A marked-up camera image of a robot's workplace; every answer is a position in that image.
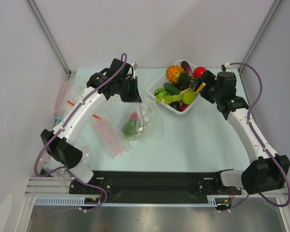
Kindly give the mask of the clear white-dotted zip bag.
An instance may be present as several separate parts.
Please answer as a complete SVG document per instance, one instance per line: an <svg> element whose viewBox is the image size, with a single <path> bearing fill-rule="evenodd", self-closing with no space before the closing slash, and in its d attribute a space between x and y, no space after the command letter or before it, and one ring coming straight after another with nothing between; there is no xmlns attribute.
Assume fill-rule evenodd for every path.
<svg viewBox="0 0 290 232"><path fill-rule="evenodd" d="M154 131L160 130L164 126L164 119L155 101L144 98L142 103L125 103L119 104L120 121L119 129L122 132L122 127L130 119L132 113L137 113L136 133L132 136L126 136L123 133L126 141L135 140L144 136L151 135Z"/></svg>

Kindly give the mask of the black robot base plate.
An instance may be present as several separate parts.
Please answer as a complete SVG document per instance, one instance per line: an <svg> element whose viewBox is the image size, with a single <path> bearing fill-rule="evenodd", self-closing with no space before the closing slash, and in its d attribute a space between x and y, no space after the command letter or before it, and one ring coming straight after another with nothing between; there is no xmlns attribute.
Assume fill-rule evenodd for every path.
<svg viewBox="0 0 290 232"><path fill-rule="evenodd" d="M99 194L107 203L197 204L210 195L241 195L239 187L222 184L219 172L124 172L94 171L89 186L74 180L69 193Z"/></svg>

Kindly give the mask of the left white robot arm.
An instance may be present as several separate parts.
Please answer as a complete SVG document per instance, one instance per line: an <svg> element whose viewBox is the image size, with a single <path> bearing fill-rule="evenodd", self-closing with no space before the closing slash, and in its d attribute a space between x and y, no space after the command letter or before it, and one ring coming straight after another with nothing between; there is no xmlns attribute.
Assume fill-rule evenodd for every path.
<svg viewBox="0 0 290 232"><path fill-rule="evenodd" d="M97 182L93 179L94 173L82 160L82 151L74 144L95 111L113 96L119 96L122 102L142 102L135 68L127 63L125 53L120 59L113 59L109 68L93 74L72 110L52 130L45 129L41 133L42 151L79 179L80 188L85 193L94 192Z"/></svg>

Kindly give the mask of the green toy bell pepper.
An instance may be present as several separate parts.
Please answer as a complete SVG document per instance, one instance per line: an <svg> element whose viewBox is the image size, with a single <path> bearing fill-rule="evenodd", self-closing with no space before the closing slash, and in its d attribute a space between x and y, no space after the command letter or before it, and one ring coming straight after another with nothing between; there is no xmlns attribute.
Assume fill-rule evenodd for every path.
<svg viewBox="0 0 290 232"><path fill-rule="evenodd" d="M126 136L132 136L136 133L136 119L129 119L122 127L122 132Z"/></svg>

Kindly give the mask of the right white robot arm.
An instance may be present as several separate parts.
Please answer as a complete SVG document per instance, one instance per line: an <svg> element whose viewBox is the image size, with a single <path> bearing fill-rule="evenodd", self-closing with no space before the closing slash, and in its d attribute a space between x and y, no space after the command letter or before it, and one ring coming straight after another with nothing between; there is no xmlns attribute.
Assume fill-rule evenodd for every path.
<svg viewBox="0 0 290 232"><path fill-rule="evenodd" d="M290 167L287 156L280 156L268 144L256 125L246 100L236 95L237 79L233 72L213 74L206 70L189 88L217 106L233 127L249 159L243 171L225 170L214 180L213 188L219 194L231 187L244 189L248 194L261 194L282 189Z"/></svg>

